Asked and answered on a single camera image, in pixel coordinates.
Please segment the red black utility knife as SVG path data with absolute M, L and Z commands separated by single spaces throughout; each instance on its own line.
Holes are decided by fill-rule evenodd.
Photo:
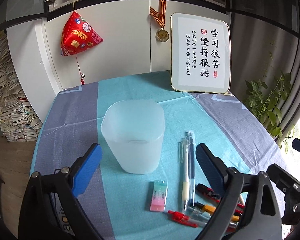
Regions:
M 196 192 L 199 195 L 214 201 L 215 203 L 220 202 L 222 199 L 222 196 L 220 194 L 215 193 L 213 191 L 213 189 L 211 189 L 203 184 L 196 185 Z

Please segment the clear dark blue pen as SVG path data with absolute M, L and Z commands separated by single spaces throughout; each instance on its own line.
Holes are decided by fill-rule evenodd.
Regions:
M 190 192 L 189 192 L 189 206 L 194 206 L 195 202 L 195 162 L 194 162 L 194 133 L 189 131 L 187 133 L 188 138 L 188 156 L 189 156 L 189 181 L 190 181 Z

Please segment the clear pen yellow grip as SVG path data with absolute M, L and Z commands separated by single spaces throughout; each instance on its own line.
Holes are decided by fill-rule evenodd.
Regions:
M 187 137 L 184 137 L 179 144 L 180 162 L 183 164 L 183 180 L 182 180 L 182 211 L 186 212 L 190 197 L 190 176 L 189 176 L 189 143 Z

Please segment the grey clear retractable pen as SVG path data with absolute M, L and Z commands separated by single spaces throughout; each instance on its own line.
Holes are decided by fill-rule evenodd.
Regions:
M 237 207 L 235 208 L 234 214 L 237 212 L 239 215 L 242 214 L 243 209 L 239 208 L 237 212 Z M 216 212 L 213 215 L 203 212 L 195 206 L 189 206 L 187 208 L 187 216 L 190 218 L 190 221 L 196 223 L 199 228 L 202 229 L 199 235 L 207 233 L 210 229 L 214 229 L 218 234 L 223 233 L 224 235 L 236 232 L 240 229 L 240 219 L 238 222 L 233 222 L 230 218 L 226 224 L 227 218 L 225 216 L 224 210 L 222 212 Z

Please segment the orange black utility knife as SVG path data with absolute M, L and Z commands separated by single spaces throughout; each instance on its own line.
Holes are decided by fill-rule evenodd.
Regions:
M 216 210 L 216 208 L 214 207 L 214 206 L 211 206 L 211 205 L 204 205 L 204 204 L 201 204 L 201 203 L 199 203 L 199 202 L 195 202 L 194 203 L 194 206 L 195 207 L 197 207 L 198 209 L 200 209 L 201 211 L 203 211 L 203 212 L 207 212 L 208 214 L 210 214 L 210 215 L 213 215 L 214 213 L 215 213 L 215 210 Z M 239 221 L 239 219 L 240 219 L 240 215 L 239 215 L 239 213 L 235 213 L 233 216 L 232 216 L 232 218 L 231 218 L 231 220 L 233 221 L 233 222 L 238 222 Z

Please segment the red clip clear pen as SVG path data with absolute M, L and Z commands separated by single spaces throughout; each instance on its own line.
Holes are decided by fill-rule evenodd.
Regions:
M 190 218 L 188 216 L 184 215 L 183 213 L 180 213 L 180 212 L 177 212 L 177 211 L 171 211 L 171 210 L 164 211 L 164 213 L 166 215 L 168 215 L 170 220 L 172 220 L 176 223 L 179 223 L 179 224 L 182 224 L 182 225 L 185 225 L 185 226 L 189 226 L 189 227 L 192 227 L 192 228 L 198 228 L 199 227 L 196 223 L 191 222 Z

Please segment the translucent white plastic cup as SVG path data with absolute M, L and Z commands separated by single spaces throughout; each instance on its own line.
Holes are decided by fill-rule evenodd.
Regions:
M 153 100 L 122 100 L 112 104 L 101 133 L 124 171 L 149 174 L 160 162 L 165 113 Z

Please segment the green potted plant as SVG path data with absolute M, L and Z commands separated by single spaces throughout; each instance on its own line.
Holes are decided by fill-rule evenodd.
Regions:
M 278 66 L 274 56 L 268 51 L 262 76 L 245 82 L 244 105 L 287 152 L 288 143 L 300 138 L 300 130 L 295 128 L 300 118 L 300 52 L 292 56 L 292 61 L 286 59 Z

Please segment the blue grey tablecloth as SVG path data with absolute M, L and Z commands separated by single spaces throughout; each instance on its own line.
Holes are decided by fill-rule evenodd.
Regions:
M 171 221 L 180 211 L 185 177 L 182 140 L 204 143 L 227 167 L 257 174 L 285 167 L 280 150 L 232 95 L 172 89 L 169 72 L 117 77 L 62 90 L 39 133 L 32 172 L 55 174 L 97 143 L 76 189 L 78 201 L 104 239 L 195 239 L 200 228 Z M 151 211 L 154 183 L 164 211 Z

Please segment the pink green eraser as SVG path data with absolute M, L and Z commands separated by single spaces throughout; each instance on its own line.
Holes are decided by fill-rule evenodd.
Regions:
M 166 180 L 155 180 L 150 211 L 164 212 L 166 207 L 168 183 Z

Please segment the tall stack of books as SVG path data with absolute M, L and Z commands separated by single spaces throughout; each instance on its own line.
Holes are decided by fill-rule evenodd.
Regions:
M 15 72 L 7 35 L 0 32 L 0 132 L 7 141 L 36 141 L 41 127 Z

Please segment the framed calligraphy board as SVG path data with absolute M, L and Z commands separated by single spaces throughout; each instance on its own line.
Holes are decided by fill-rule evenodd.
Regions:
M 231 81 L 231 40 L 223 20 L 171 16 L 171 86 L 179 92 L 226 94 Z

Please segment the white cabinet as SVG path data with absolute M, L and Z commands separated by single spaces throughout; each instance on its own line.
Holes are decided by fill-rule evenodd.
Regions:
M 77 55 L 61 54 L 61 34 L 69 14 L 7 29 L 15 72 L 33 110 L 44 120 L 55 96 L 84 83 L 171 67 L 171 44 L 159 42 L 150 16 L 158 0 L 121 0 L 78 9 L 102 42 Z

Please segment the red hanging zongzi ornament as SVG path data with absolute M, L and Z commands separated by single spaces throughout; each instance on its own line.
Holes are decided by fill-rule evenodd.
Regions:
M 97 46 L 103 38 L 77 12 L 73 11 L 61 34 L 60 48 L 62 56 L 75 55 L 81 85 L 84 85 L 85 74 L 81 71 L 77 54 Z

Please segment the gold medal striped ribbon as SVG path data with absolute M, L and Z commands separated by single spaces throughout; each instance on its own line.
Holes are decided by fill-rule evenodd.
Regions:
M 169 39 L 169 33 L 165 30 L 166 25 L 166 0 L 159 0 L 158 10 L 150 7 L 149 15 L 152 16 L 155 22 L 159 25 L 160 29 L 156 32 L 156 40 L 159 42 L 167 42 Z

